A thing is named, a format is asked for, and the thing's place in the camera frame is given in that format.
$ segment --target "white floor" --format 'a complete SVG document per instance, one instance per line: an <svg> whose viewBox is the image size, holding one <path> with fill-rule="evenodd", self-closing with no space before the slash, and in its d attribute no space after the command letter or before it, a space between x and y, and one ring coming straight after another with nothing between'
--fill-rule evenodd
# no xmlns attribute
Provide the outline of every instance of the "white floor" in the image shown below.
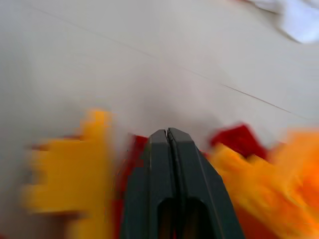
<svg viewBox="0 0 319 239"><path fill-rule="evenodd" d="M238 0L0 0L0 233L43 239L18 206L25 147L74 131L92 107L128 132L173 126L201 148L249 123L265 145L319 120L319 45Z"/></svg>

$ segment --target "orange plastic piece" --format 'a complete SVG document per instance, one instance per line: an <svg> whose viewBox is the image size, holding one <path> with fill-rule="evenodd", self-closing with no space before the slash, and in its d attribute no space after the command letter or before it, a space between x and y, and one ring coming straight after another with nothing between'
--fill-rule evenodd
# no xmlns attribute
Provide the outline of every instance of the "orange plastic piece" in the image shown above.
<svg viewBox="0 0 319 239"><path fill-rule="evenodd" d="M110 113L91 112L81 137L53 139L33 151L37 184L25 187L23 203L33 213L77 213L67 239L113 238L110 122Z"/></svg>
<svg viewBox="0 0 319 239"><path fill-rule="evenodd" d="M222 176L246 238L319 237L319 133L293 133L248 161L220 144L208 160Z"/></svg>

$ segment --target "white cloth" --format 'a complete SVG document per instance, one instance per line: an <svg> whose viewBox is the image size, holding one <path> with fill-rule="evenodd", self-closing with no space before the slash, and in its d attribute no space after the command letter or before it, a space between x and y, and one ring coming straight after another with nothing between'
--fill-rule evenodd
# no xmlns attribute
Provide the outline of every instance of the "white cloth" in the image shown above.
<svg viewBox="0 0 319 239"><path fill-rule="evenodd" d="M250 0L280 14L279 29L300 43L319 42L319 0Z"/></svg>

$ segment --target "yellow plastic piece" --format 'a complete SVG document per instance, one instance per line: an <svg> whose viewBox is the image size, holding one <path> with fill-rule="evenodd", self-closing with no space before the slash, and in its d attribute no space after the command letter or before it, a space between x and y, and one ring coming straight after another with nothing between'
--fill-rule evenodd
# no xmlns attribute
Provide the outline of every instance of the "yellow plastic piece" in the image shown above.
<svg viewBox="0 0 319 239"><path fill-rule="evenodd" d="M318 237L319 134L295 133L271 157L274 164L257 156L247 162L221 144L208 160L222 176L235 210L252 215L273 233L271 238Z"/></svg>
<svg viewBox="0 0 319 239"><path fill-rule="evenodd" d="M54 139L34 151L37 184L27 185L24 203L33 213L78 213L68 239L112 239L112 148L110 113L94 111L80 139Z"/></svg>

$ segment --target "tile floor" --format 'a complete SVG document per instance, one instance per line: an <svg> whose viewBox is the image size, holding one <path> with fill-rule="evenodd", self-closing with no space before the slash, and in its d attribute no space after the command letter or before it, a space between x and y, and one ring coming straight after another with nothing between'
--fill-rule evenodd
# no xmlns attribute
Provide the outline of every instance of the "tile floor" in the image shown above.
<svg viewBox="0 0 319 239"><path fill-rule="evenodd" d="M319 45L238 0L0 0L0 233L47 238L19 206L26 145L74 131L87 109L128 132L207 133L244 121L271 145L319 119Z"/></svg>

